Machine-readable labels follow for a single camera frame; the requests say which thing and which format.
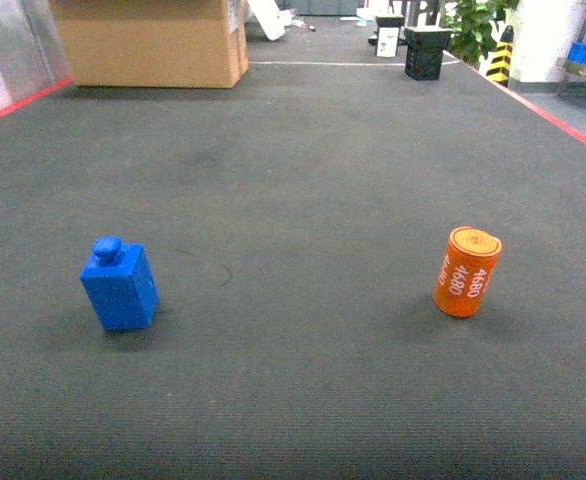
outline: blue knob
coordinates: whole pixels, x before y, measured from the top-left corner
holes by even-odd
[[[93,255],[99,258],[100,265],[113,265],[116,263],[117,254],[121,247],[120,237],[101,237],[93,244]]]

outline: yellow and black striped post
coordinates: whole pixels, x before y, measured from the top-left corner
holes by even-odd
[[[495,56],[491,61],[491,66],[486,72],[486,76],[499,83],[503,87],[509,84],[509,73],[511,70],[511,57],[513,56],[513,27],[508,26],[495,50]]]

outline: can lid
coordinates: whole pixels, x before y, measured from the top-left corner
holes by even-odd
[[[454,248],[473,257],[493,257],[502,251],[498,238],[473,227],[458,227],[449,238]]]

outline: white object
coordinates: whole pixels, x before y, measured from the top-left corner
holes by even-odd
[[[280,9],[275,0],[247,0],[255,18],[260,22],[266,38],[275,41],[282,37],[286,30],[280,17]]]
[[[397,41],[400,36],[399,28],[380,27],[377,34],[378,57],[394,57],[397,55]]]

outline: white line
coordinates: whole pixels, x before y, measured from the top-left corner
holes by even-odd
[[[460,63],[459,60],[453,62],[442,62],[442,65],[453,65]],[[352,62],[249,62],[251,65],[326,65],[329,67],[404,67],[406,63],[352,63]]]

